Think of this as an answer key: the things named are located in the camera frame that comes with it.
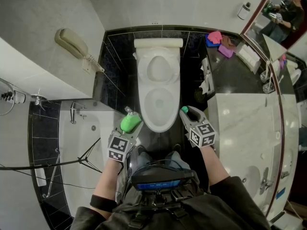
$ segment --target bathtub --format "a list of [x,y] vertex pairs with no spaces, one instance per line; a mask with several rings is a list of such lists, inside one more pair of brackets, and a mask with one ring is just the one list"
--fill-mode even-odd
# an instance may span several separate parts
[[[59,150],[61,162],[76,160],[99,138],[88,160],[103,171],[107,161],[108,138],[114,122],[123,117],[115,111],[78,111],[76,124],[71,124],[71,116],[65,105],[61,107],[59,117]],[[61,166],[63,183],[92,189],[64,185],[64,191],[71,216],[74,217],[80,206],[89,207],[91,196],[101,175],[79,163]]]

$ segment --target blue object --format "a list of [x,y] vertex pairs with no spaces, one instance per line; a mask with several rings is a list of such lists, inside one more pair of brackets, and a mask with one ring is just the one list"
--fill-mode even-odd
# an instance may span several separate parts
[[171,181],[171,182],[158,182],[158,183],[146,183],[146,184],[138,184],[138,190],[155,190],[161,188],[171,188],[174,186],[178,186],[180,180]]
[[208,39],[208,35],[209,35],[209,34],[206,34],[206,35],[205,35],[205,38],[206,38],[206,45],[207,45],[208,47],[218,47],[219,45],[221,45],[221,44],[214,44],[213,42],[211,42],[211,41]]
[[286,188],[284,187],[282,189],[282,191],[278,192],[277,195],[276,195],[276,199],[279,199],[284,194],[285,190],[286,190]]

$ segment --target shoe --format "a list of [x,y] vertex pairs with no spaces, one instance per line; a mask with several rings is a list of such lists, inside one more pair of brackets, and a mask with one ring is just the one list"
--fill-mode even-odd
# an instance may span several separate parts
[[147,152],[146,148],[142,145],[138,146],[138,154],[140,155],[142,152]]
[[179,144],[176,144],[175,146],[173,146],[173,151],[177,151],[179,154],[181,153],[181,146]]

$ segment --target telephone handset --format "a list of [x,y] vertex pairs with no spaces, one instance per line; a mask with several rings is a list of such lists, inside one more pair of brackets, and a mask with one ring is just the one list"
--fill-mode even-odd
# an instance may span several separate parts
[[85,42],[71,29],[59,29],[54,39],[59,45],[68,50],[78,59],[85,58],[91,61],[96,66],[97,71],[105,71],[102,66],[94,59],[94,57],[88,53],[88,47]]

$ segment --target toilet lid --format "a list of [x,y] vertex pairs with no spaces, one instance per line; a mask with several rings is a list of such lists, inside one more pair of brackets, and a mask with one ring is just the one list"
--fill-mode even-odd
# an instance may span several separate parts
[[167,48],[153,47],[138,64],[138,75],[144,82],[161,85],[173,83],[180,74],[179,62]]

